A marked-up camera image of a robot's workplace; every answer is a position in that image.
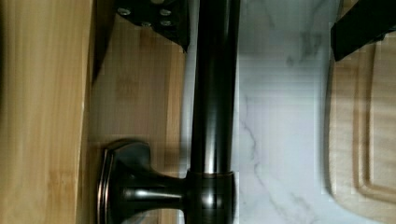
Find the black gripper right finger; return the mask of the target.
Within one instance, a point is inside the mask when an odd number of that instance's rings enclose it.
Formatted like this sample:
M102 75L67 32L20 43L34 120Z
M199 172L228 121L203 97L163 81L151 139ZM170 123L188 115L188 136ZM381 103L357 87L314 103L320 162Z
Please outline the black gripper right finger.
M395 31L396 0L359 0L331 29L331 47L338 62L365 45Z

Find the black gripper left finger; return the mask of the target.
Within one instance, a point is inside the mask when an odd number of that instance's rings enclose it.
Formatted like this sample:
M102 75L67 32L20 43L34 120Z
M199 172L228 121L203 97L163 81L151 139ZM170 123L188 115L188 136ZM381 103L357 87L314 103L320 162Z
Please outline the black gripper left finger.
M191 40L188 0L115 0L114 8L125 20L188 50Z

